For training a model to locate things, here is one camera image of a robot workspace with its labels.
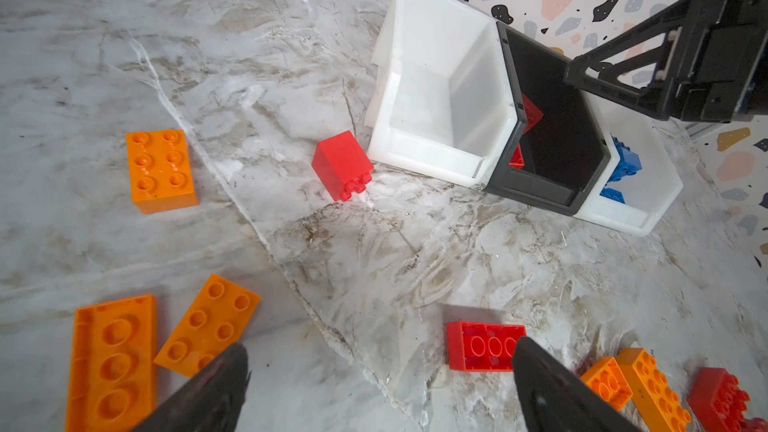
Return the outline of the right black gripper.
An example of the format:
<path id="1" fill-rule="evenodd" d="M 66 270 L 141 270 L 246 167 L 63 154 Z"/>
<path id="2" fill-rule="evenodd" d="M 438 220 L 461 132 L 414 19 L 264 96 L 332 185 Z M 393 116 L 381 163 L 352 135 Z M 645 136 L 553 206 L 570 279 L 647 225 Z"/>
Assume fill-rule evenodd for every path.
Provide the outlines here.
<path id="1" fill-rule="evenodd" d="M 600 96 L 639 96 L 621 78 L 649 71 L 659 114 L 685 122 L 767 114 L 767 0 L 679 0 L 568 63 L 564 82 Z"/>

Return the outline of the red square lego brick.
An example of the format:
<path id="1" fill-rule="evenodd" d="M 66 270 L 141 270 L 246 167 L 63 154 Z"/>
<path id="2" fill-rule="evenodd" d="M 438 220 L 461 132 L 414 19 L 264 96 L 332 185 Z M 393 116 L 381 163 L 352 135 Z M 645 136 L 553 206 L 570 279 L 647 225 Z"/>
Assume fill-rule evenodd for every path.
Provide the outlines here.
<path id="1" fill-rule="evenodd" d="M 372 181 L 374 167 L 351 131 L 320 141 L 312 168 L 334 201 L 347 202 L 362 194 Z"/>

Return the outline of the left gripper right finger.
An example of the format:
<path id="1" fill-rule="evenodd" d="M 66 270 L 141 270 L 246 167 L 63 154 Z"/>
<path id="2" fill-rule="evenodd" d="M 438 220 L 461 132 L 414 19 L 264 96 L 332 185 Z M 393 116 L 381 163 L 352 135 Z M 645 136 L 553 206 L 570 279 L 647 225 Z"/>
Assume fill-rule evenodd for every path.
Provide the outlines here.
<path id="1" fill-rule="evenodd" d="M 517 341 L 512 365 L 529 431 L 637 429 L 533 339 L 525 336 Z"/>

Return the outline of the blue lego brick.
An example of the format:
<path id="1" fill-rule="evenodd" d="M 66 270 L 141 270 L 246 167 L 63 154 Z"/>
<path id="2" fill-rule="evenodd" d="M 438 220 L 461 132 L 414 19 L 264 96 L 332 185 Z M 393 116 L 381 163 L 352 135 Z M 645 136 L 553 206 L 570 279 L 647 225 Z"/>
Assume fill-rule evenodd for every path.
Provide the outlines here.
<path id="1" fill-rule="evenodd" d="M 642 169 L 639 156 L 616 137 L 613 137 L 612 140 L 619 155 L 619 162 L 612 172 L 609 182 L 618 182 L 624 177 L 636 175 Z"/>
<path id="2" fill-rule="evenodd" d="M 619 202 L 619 203 L 625 204 L 625 199 L 624 199 L 624 196 L 623 196 L 623 194 L 622 194 L 620 191 L 618 191 L 618 190 L 615 190 L 615 189 L 613 189 L 613 188 L 610 188 L 610 187 L 604 187 L 604 188 L 601 190 L 601 192 L 600 192 L 600 195 L 601 195 L 602 197 L 605 197 L 605 198 L 611 199 L 611 200 L 613 200 L 613 201 L 616 201 L 616 202 Z"/>

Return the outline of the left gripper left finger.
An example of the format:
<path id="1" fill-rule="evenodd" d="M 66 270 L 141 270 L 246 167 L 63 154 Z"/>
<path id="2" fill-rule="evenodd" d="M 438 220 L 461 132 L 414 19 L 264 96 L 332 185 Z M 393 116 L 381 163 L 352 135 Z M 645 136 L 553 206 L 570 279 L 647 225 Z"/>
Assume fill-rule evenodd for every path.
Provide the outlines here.
<path id="1" fill-rule="evenodd" d="M 233 343 L 132 431 L 234 431 L 249 380 L 247 350 Z"/>

